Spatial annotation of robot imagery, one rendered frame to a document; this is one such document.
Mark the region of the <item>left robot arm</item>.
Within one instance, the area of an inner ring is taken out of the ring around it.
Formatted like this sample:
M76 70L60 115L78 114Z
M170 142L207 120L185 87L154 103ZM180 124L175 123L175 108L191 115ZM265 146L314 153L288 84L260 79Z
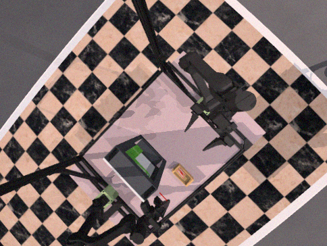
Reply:
M224 73L216 72L196 51L190 53L191 51L182 56L178 65L191 75L203 97L200 105L206 112L212 113L224 100L222 105L225 105L233 115L237 112L250 111L255 107L257 99L252 92L243 91L240 83ZM205 81L208 81L208 86ZM224 112L225 110L222 108L214 112L210 118L220 127L221 131L226 129L228 133L231 133L238 126L234 122L230 123L232 118L226 117Z

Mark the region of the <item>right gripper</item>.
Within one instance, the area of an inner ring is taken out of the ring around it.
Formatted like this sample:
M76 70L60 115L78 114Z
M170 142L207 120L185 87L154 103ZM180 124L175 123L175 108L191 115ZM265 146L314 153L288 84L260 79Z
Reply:
M169 199L167 199L167 200L168 201L166 201L166 200L162 201L158 196L156 196L154 198L153 203L155 204L155 207L152 206L150 209L150 212L152 213L152 214L150 214L150 219L149 219L149 217L144 218L144 215L143 215L143 220L145 221L145 223L147 225L151 224L152 227L157 230L159 230L161 228L162 223L161 222L158 223L157 220L159 220L160 216L162 218L164 218L165 212L170 204L170 200ZM152 218L152 216L153 216L153 218Z

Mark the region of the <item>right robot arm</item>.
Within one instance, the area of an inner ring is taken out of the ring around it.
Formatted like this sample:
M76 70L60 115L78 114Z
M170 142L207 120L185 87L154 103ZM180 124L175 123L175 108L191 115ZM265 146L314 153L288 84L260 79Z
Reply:
M70 237L66 240L66 246L84 246L86 243L89 246L105 246L112 240L116 239L122 234L130 233L130 240L132 240L137 245L140 245L145 240L145 235L147 232L147 225L143 220L143 216L136 221L135 215L127 214L124 216L120 222L113 226L112 228L106 230L96 237L88 236L93 224L97 218L102 218L104 215L103 207L109 202L109 199L102 194L100 198L93 200L93 205L91 208L91 213L84 221L78 232L73 232ZM148 199L144 202L141 202L140 205L144 218L149 217L151 214L150 209L152 205L149 204ZM142 223L142 224L139 224ZM132 228L131 228L132 226Z

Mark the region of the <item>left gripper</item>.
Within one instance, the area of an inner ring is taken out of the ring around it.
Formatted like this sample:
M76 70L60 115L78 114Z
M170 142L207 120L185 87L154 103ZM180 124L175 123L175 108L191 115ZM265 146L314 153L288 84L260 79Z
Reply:
M204 149L203 151L206 151L208 149L211 149L212 147L218 146L218 145L223 145L224 146L229 146L232 147L235 143L235 140L226 132L223 132L220 130L220 128L217 126L217 124L215 124L212 120L212 118L210 119L210 116L220 110L220 109L224 109L224 115L226 117L230 116L232 118L233 113L225 106L220 104L209 116L207 116L203 111L204 109L198 104L195 103L194 105L192 105L190 107L190 109L192 110L192 116L191 116L191 120L188 123L188 126L186 127L185 131L186 132L191 126L192 124L195 122L195 120L198 118L198 116L201 116L219 135L220 137L216 137L211 143L209 143ZM203 113L202 113L203 112ZM216 128L214 127L216 126ZM228 145L227 145L228 144Z

